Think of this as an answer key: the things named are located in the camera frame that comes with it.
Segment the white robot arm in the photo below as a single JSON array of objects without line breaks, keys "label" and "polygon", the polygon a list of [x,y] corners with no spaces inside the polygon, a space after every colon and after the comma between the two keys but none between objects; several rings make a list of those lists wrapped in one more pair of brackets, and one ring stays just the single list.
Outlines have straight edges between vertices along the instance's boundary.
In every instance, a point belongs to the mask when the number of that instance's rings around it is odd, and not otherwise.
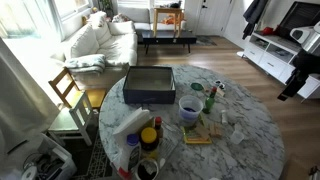
[{"label": "white robot arm", "polygon": [[293,28],[290,36],[301,45],[301,50],[293,60],[295,69],[286,81],[286,88],[278,96],[282,101],[296,95],[310,74],[320,73],[320,22],[314,26]]}]

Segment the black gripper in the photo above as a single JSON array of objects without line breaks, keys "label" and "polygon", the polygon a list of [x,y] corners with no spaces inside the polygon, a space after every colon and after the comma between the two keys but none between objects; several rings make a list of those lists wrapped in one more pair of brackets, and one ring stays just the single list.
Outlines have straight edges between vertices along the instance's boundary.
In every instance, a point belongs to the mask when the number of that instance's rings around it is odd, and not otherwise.
[{"label": "black gripper", "polygon": [[320,56],[301,50],[293,60],[295,69],[286,81],[286,88],[278,95],[278,99],[285,101],[293,97],[305,85],[310,74],[320,74]]}]

